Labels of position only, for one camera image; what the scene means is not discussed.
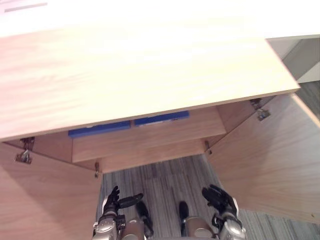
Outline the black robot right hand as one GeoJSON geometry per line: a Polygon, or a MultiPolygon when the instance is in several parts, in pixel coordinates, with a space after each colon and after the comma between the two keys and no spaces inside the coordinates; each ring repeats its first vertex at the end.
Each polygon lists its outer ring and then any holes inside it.
{"type": "Polygon", "coordinates": [[[220,215],[229,212],[236,217],[238,216],[237,201],[222,188],[210,184],[209,187],[203,187],[201,193],[207,200],[207,205],[214,207],[220,215]]]}

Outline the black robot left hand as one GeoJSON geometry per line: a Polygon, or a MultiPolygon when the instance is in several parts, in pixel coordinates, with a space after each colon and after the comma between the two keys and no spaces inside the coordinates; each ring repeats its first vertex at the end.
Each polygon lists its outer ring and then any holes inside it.
{"type": "Polygon", "coordinates": [[[107,197],[107,201],[103,206],[103,214],[106,214],[108,211],[117,213],[119,209],[125,209],[134,206],[144,197],[143,193],[139,193],[120,199],[119,194],[120,190],[116,185],[107,197]]]}

